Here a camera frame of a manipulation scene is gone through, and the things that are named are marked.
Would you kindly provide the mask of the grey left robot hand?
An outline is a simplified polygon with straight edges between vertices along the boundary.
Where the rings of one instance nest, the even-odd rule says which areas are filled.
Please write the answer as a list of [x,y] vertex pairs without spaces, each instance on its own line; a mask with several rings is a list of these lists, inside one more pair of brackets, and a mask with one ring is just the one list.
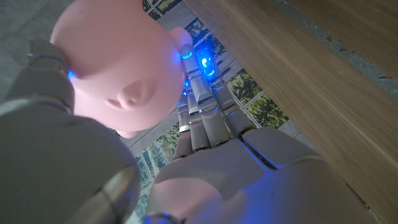
[[[138,201],[132,154],[70,111],[72,85],[37,55],[1,103],[2,223],[123,223]],[[372,223],[307,146],[271,129],[171,163],[145,223]]]

